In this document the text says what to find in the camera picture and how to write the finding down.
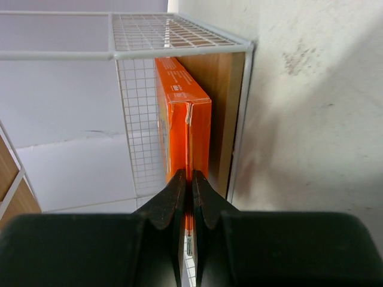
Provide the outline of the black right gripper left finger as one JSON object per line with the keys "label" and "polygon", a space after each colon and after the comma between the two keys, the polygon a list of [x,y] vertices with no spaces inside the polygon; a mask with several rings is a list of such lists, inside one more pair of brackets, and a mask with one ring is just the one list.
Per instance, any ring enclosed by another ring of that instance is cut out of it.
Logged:
{"label": "black right gripper left finger", "polygon": [[186,173],[133,213],[26,214],[1,231],[2,286],[180,286]]}

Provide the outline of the orange Gillette Fusion5 box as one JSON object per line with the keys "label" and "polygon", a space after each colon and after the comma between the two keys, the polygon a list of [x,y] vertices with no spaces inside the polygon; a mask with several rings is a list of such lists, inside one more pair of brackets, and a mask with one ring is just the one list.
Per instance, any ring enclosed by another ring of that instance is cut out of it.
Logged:
{"label": "orange Gillette Fusion5 box", "polygon": [[156,58],[160,154],[166,180],[186,173],[186,194],[192,196],[193,171],[208,174],[212,101],[174,57]]}

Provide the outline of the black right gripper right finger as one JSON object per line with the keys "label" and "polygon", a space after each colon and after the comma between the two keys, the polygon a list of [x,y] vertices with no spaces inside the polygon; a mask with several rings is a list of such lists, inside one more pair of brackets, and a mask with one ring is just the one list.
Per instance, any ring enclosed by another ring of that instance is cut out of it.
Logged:
{"label": "black right gripper right finger", "polygon": [[193,172],[197,286],[381,286],[369,230],[338,212],[245,212]]}

